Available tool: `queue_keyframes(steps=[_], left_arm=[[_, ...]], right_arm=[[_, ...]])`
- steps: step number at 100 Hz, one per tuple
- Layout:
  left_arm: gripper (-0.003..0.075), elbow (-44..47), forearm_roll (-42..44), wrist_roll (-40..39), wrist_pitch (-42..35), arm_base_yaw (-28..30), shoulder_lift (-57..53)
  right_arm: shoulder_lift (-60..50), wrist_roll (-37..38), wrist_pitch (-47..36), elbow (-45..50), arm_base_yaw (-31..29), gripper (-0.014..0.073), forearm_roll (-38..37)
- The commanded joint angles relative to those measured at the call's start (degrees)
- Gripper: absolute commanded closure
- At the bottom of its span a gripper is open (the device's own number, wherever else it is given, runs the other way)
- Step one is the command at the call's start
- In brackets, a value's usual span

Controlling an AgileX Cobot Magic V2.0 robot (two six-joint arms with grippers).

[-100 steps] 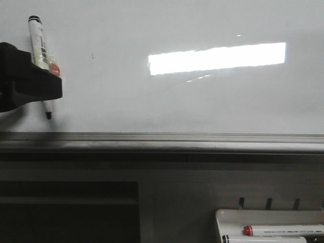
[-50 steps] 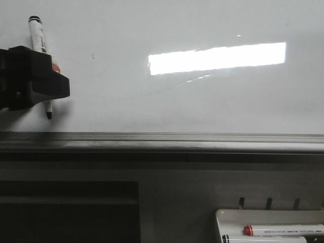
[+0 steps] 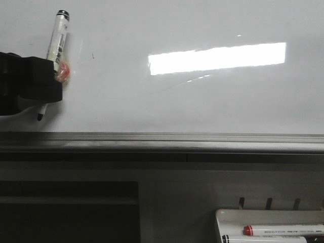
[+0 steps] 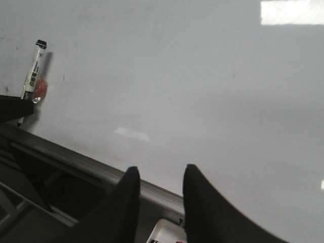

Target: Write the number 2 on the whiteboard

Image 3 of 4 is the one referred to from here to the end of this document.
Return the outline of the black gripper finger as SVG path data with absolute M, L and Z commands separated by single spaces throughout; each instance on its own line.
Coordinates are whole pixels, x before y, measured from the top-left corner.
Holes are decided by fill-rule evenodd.
M 49 85 L 29 84 L 23 88 L 19 96 L 24 99 L 54 103 L 62 100 L 62 84 L 54 81 Z
M 23 84 L 53 84 L 56 82 L 53 61 L 38 57 L 23 57 L 21 82 Z

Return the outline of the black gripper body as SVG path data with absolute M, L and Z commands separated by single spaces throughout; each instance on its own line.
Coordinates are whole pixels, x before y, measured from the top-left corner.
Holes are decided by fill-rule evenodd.
M 18 114 L 29 106 L 25 97 L 29 72 L 28 58 L 1 52 L 1 116 Z

